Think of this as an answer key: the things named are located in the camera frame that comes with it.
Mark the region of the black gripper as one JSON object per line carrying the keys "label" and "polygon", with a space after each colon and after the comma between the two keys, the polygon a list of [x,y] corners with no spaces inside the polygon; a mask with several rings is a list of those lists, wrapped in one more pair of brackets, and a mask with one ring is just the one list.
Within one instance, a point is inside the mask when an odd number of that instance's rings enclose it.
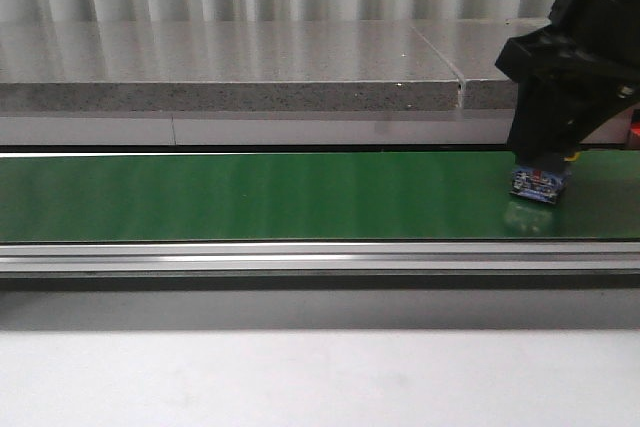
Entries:
{"label": "black gripper", "polygon": [[549,24],[507,40],[496,67],[519,83],[507,139],[517,165],[567,165],[580,143],[612,117],[639,101],[638,89],[607,92],[572,119],[554,145],[561,124],[558,78],[530,77],[568,71],[639,82],[639,0],[555,0]]}

